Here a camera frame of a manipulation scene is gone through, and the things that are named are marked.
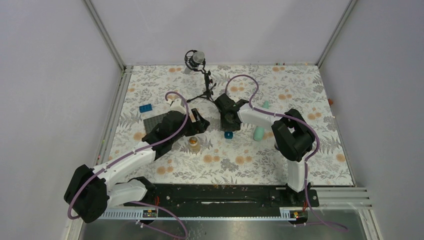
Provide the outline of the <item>teal pill organizer box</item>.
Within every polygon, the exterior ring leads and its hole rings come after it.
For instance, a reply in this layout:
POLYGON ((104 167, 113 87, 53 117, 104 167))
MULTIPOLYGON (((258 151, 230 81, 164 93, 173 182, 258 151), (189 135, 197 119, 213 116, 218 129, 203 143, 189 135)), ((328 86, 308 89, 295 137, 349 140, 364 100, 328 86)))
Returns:
POLYGON ((225 139, 232 139, 234 136, 234 133, 232 131, 225 131, 224 132, 224 138, 225 139))

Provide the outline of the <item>amber glass pill bottle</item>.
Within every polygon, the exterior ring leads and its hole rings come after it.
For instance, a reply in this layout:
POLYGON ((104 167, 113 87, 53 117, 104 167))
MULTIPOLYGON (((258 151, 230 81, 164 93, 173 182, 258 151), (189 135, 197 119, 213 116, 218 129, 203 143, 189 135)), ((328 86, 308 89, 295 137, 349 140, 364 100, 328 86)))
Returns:
POLYGON ((201 144, 199 139, 196 136, 191 136, 188 139, 188 148, 189 148, 189 151, 193 154, 197 154, 200 152, 201 144))

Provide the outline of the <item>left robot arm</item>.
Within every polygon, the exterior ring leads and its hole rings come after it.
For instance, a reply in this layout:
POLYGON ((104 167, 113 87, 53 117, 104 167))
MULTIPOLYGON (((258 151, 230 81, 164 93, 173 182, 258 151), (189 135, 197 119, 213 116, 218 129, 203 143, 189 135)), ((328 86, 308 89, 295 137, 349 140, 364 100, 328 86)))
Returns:
POLYGON ((91 223, 111 207, 134 201, 144 206, 152 204, 155 187, 145 177, 135 177, 128 182, 121 179, 168 153, 182 137, 205 133, 209 125, 196 108, 188 110, 180 98, 172 101, 170 111, 134 150, 95 167, 83 164, 74 171, 64 194, 69 204, 68 216, 91 223))

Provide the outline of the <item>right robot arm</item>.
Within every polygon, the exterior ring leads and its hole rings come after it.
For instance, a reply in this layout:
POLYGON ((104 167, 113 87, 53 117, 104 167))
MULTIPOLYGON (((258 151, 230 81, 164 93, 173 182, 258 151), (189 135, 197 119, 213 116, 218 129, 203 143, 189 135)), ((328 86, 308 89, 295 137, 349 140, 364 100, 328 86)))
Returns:
POLYGON ((307 199, 305 155, 312 150, 318 136, 300 112, 295 109, 284 114, 270 112, 266 108, 253 107, 244 99, 235 102, 225 93, 214 104, 224 132, 235 132, 241 129, 241 124, 251 124, 273 133, 276 149, 287 160, 287 186, 290 188, 286 193, 287 201, 293 206, 301 205, 307 199))

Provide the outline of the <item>floral table mat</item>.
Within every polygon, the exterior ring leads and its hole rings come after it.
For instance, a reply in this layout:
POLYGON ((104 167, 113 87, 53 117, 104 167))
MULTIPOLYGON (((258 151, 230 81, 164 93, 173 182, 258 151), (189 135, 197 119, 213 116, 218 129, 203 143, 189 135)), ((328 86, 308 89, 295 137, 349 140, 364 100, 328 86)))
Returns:
MULTIPOLYGON (((316 66, 216 65, 209 70, 216 83, 215 98, 228 93, 235 101, 252 100, 255 107, 269 101, 271 112, 296 109, 301 113, 320 140, 318 152, 308 160, 308 179, 313 185, 354 184, 316 66)), ((283 185, 287 181, 287 161, 278 157, 271 131, 266 131, 261 141, 255 141, 256 127, 243 124, 232 139, 225 139, 217 108, 198 98, 205 89, 201 73, 186 72, 180 65, 152 65, 134 66, 130 74, 110 159, 128 153, 142 140, 146 135, 144 119, 169 110, 166 93, 170 99, 175 99, 175 92, 191 99, 189 107, 198 109, 210 125, 198 136, 199 153, 191 153, 188 140, 180 139, 170 152, 136 168, 123 181, 135 177, 145 177, 153 183, 178 184, 283 185), (139 106, 147 104, 152 105, 152 111, 140 113, 139 106)))

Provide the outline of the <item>mint green tube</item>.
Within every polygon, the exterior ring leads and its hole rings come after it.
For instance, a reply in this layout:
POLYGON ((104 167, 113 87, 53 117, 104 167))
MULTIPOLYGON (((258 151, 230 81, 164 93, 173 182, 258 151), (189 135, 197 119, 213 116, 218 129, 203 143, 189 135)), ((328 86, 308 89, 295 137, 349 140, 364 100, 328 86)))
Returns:
MULTIPOLYGON (((269 101, 266 100, 263 103, 262 108, 268 109, 269 108, 269 101)), ((263 139, 264 135, 265 135, 265 129, 263 127, 257 126, 254 130, 254 133, 253 133, 253 139, 256 142, 260 142, 263 139)))

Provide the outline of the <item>grey lego baseplate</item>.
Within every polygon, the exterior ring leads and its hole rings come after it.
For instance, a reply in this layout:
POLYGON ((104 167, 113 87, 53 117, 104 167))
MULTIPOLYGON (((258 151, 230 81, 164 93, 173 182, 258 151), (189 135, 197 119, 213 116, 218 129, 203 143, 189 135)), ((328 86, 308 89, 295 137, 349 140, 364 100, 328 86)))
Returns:
POLYGON ((167 113, 152 116, 143 120, 145 133, 149 134, 157 124, 160 124, 167 113))

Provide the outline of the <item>blue lego brick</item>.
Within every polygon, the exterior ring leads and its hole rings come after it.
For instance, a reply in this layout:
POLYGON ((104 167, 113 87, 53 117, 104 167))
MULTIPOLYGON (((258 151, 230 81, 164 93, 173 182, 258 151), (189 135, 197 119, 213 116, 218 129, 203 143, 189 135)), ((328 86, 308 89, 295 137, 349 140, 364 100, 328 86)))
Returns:
POLYGON ((138 107, 140 113, 146 113, 153 110, 153 106, 149 104, 141 105, 138 107))

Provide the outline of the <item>black base frame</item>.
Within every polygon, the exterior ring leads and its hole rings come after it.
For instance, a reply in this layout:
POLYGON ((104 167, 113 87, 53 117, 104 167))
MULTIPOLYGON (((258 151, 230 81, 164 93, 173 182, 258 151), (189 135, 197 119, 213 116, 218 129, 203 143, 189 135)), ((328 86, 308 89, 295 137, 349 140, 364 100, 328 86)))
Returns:
POLYGON ((295 192, 287 185, 152 183, 143 203, 157 204, 183 218, 278 217, 280 208, 319 207, 317 191, 295 192))

